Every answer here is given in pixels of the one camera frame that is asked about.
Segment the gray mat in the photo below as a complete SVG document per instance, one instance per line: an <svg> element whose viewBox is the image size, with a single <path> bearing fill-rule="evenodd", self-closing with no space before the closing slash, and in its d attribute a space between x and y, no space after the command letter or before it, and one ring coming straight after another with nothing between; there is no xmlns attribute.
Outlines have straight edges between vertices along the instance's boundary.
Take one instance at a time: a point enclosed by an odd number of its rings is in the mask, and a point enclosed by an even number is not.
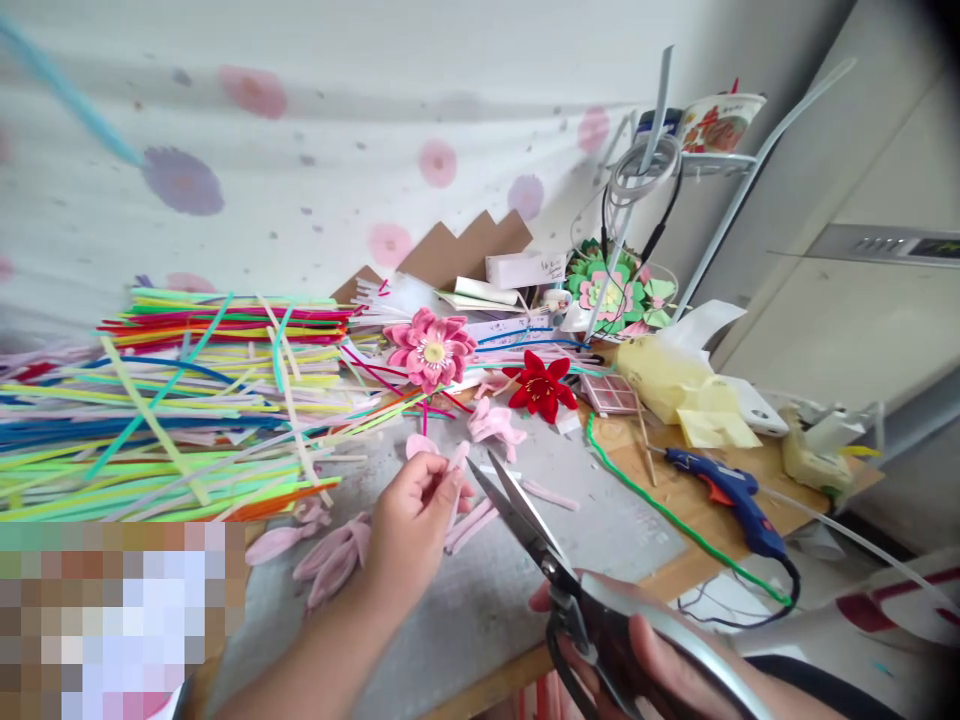
<svg viewBox="0 0 960 720"><path fill-rule="evenodd" d="M532 498L575 566L635 582L683 553L677 532L603 468L585 448L582 435L561 437L540 418L517 418L514 424L530 437L517 448L518 462L510 469L580 502L579 512L569 512ZM330 463L324 468L321 475L344 476L333 492L334 527L372 509L403 461L407 436L418 427L406 418L385 429L382 442L343 451L369 454L366 464ZM462 417L432 420L428 434L448 455L468 437ZM496 440L474 446L470 453L474 462L489 463L487 447L498 454L502 450ZM246 622L224 651L208 715L279 657L296 636L306 593L298 594L290 575L315 542L303 542L253 569ZM541 579L502 521L482 530L456 556L445 557L437 579L380 663L354 717L419 717L542 642L544 618L527 608Z"/></svg>

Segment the red paper flower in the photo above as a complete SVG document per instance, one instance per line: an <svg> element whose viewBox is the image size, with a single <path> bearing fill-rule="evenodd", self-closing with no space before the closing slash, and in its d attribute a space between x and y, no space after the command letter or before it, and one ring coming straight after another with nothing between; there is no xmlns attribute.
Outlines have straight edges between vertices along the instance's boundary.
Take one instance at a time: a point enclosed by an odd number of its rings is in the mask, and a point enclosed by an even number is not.
<svg viewBox="0 0 960 720"><path fill-rule="evenodd" d="M526 407L531 414L539 412L551 425L557 422L557 410L563 403L571 410L577 409L573 391L560 380L570 372L570 358L561 358L545 367L543 360L529 350L523 353L525 368L504 368L503 374L516 378L520 389L510 398L510 407Z"/></svg>

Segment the blue glue gun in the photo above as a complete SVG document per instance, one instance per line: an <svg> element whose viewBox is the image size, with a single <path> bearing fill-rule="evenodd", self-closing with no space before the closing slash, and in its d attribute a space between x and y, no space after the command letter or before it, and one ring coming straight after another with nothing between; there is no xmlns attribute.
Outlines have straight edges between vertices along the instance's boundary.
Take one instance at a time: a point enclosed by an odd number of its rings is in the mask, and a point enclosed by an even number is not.
<svg viewBox="0 0 960 720"><path fill-rule="evenodd" d="M782 559L787 548L783 538L763 511L753 501L760 485L750 473L731 470L726 465L701 455L677 448L662 450L652 445L651 450L662 453L666 461L681 472L703 480L710 488L710 500L726 505L740 523L746 536L747 547L757 555Z"/></svg>

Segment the cup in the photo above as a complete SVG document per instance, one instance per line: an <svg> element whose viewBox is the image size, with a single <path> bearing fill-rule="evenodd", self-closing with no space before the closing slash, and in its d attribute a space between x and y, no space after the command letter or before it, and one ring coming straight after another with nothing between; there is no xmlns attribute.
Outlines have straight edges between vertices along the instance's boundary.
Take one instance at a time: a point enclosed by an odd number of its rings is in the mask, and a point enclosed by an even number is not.
<svg viewBox="0 0 960 720"><path fill-rule="evenodd" d="M767 99L736 93L711 95L683 111L677 138L688 153L732 153Z"/></svg>

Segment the wooden table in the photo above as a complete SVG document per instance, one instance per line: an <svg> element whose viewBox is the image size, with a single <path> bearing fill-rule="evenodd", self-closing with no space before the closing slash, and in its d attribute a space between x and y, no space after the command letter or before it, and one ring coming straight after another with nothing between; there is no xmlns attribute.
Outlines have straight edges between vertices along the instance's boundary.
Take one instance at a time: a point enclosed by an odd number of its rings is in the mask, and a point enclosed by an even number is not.
<svg viewBox="0 0 960 720"><path fill-rule="evenodd" d="M584 426L589 414L589 409L581 405L580 415ZM650 443L653 445L662 448L684 447L683 435L679 427L652 426L648 417L647 432ZM708 502L707 488L701 481L682 475L666 465L656 454L653 462L657 485L654 486L646 470L642 450L643 441L636 418L626 416L597 418L594 422L594 436L610 459L626 475L646 489L657 502L669 507L711 545L738 561L751 554L744 544L743 531L730 511ZM763 447L760 448L710 450L703 454L721 460L730 467L745 470L754 475L761 485L799 500L818 512L826 512L829 509L829 503L822 494L798 485L784 474L780 441L775 438L762 439ZM851 463L860 467L856 461ZM873 485L881 477L878 471L866 469L860 478L858 491ZM806 513L786 504L777 503L762 492L756 496L756 500L781 535L788 535L810 522ZM639 583L641 587L665 602L706 582L723 568L720 563L695 546L692 540L689 538L685 540L688 547L682 556ZM199 720L203 717L203 708L210 696L213 682L216 680L219 663L218 655L208 660L197 671L193 692L186 706L186 717L189 720ZM541 645L505 663L499 670L440 705L425 718L460 720L472 717L529 685L551 669L546 646Z"/></svg>

